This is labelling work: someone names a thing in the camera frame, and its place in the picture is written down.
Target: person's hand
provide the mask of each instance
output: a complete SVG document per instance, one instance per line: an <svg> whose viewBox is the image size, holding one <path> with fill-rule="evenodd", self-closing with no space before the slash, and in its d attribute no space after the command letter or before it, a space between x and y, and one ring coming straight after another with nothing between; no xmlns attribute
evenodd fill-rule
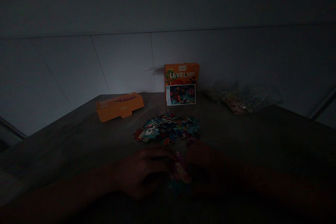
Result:
<svg viewBox="0 0 336 224"><path fill-rule="evenodd" d="M209 172L211 182L193 187L193 197L213 197L222 195L228 188L227 178L230 176L229 161L220 152L209 145L196 141L190 145L186 156L186 163L196 164Z"/></svg>
<svg viewBox="0 0 336 224"><path fill-rule="evenodd" d="M153 146L140 150L125 160L118 162L113 171L117 190L124 191L136 200L153 193L163 182L162 177L147 181L145 178L153 173L169 172L167 162L153 160L160 157L176 160L175 155L168 148Z"/></svg>

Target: puzzle picture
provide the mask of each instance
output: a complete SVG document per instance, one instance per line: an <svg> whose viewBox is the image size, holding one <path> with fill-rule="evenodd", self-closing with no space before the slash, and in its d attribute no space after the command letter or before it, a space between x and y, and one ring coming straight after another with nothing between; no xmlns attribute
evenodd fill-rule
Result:
<svg viewBox="0 0 336 224"><path fill-rule="evenodd" d="M196 87L191 85L166 86L167 106L196 104Z"/></svg>

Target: wall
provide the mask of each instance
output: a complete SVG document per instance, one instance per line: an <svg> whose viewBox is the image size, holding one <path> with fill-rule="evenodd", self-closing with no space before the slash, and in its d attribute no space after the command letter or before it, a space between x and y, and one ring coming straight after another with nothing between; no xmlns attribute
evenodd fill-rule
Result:
<svg viewBox="0 0 336 224"><path fill-rule="evenodd" d="M2 0L0 37L336 21L335 0Z"/></svg>
<svg viewBox="0 0 336 224"><path fill-rule="evenodd" d="M167 63L198 62L199 89L219 79L273 85L282 106L303 116L336 82L332 0L5 0L4 7L0 116L26 135L100 94L162 92L163 71L145 70Z"/></svg>

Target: wooden table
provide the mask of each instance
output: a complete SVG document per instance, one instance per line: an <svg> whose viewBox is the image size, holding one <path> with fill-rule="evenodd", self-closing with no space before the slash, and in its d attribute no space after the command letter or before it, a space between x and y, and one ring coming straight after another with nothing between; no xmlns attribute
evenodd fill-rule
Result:
<svg viewBox="0 0 336 224"><path fill-rule="evenodd" d="M166 112L199 118L201 140L239 160L284 172L335 179L336 130L325 125L277 106L253 115L236 116L224 105L213 103L201 94L197 95L197 105L170 107L165 104L164 93L141 95L145 107L128 118L101 123L95 104L114 97L101 95L2 152L0 204L28 190L144 148L145 144L132 141L132 134L147 119ZM172 148L186 152L184 141ZM146 221L152 215L163 223L200 219L210 223L252 222L254 218L268 222L283 216L266 205L250 197L223 199L220 203L177 201L164 186L141 202L123 194L109 195L82 214L82 221Z"/></svg>

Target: plastic bag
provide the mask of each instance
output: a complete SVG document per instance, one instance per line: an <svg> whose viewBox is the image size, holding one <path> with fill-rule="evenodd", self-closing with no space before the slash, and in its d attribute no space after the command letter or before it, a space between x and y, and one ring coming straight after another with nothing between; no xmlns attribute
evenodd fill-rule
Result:
<svg viewBox="0 0 336 224"><path fill-rule="evenodd" d="M220 80L204 94L212 101L226 104L234 114L255 113L269 105L283 102L275 87L266 85L240 84Z"/></svg>

